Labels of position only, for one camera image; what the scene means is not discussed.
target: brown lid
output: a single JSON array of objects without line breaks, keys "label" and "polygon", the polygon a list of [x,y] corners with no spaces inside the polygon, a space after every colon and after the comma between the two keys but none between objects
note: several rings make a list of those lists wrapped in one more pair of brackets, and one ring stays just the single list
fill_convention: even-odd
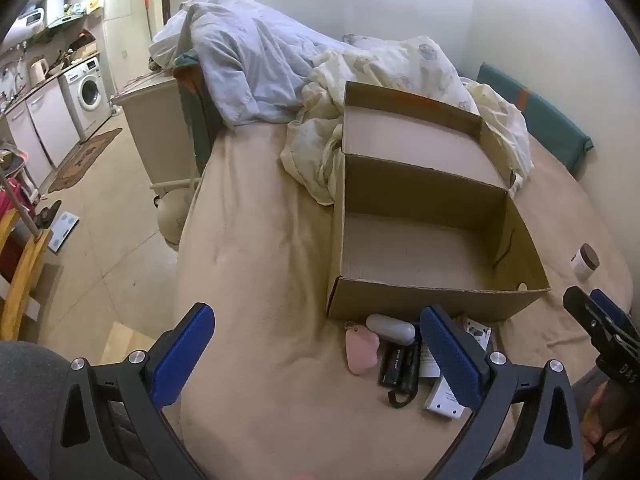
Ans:
[{"label": "brown lid", "polygon": [[584,244],[580,248],[580,256],[591,270],[596,270],[600,266],[600,259],[589,244]]}]

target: kitchen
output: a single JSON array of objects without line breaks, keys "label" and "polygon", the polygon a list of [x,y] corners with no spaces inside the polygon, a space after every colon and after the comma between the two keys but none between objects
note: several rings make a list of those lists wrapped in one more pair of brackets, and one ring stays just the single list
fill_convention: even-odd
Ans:
[{"label": "kitchen", "polygon": [[0,137],[22,152],[32,201],[116,111],[110,97],[148,72],[159,1],[30,0],[0,45]]}]

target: beige bed sheet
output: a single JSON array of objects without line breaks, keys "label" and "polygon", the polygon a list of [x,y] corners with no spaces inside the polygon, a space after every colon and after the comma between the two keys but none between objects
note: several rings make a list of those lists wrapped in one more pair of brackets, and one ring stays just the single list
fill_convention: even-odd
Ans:
[{"label": "beige bed sheet", "polygon": [[[420,480],[463,421],[393,410],[377,371],[346,368],[344,329],[325,318],[332,208],[282,168],[286,127],[242,126],[213,149],[178,257],[176,319],[210,304],[216,331],[182,393],[184,441],[220,480]],[[515,363],[560,359],[572,381],[594,364],[562,309],[569,260],[589,242],[602,261],[585,288],[629,308],[632,282],[579,184],[534,139],[536,169],[516,203],[553,291],[499,327]],[[503,432],[506,436],[511,421]]]}]

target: pink object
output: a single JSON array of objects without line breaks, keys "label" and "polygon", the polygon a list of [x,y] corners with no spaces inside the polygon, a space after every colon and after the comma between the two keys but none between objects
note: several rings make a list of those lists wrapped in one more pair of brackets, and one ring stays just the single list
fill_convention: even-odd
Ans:
[{"label": "pink object", "polygon": [[351,373],[362,375],[378,364],[380,339],[362,325],[350,326],[344,336],[347,346],[347,366]]}]

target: metal pole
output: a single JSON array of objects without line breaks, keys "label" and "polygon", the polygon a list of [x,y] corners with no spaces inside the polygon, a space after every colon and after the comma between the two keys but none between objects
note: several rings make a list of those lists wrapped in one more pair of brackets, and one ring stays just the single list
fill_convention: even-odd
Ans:
[{"label": "metal pole", "polygon": [[22,218],[22,221],[28,227],[29,231],[31,231],[31,234],[33,235],[35,240],[36,241],[39,240],[40,235],[42,234],[42,231],[36,227],[36,224],[33,223],[33,220],[31,219],[31,217],[24,210],[24,207],[18,200],[18,197],[15,195],[13,188],[11,187],[11,185],[9,184],[9,181],[4,175],[4,170],[2,170],[2,168],[0,168],[0,184],[2,184],[2,186],[4,187],[4,190],[9,196],[11,203],[14,205],[15,210],[18,212],[18,214],[20,215],[20,218]]}]

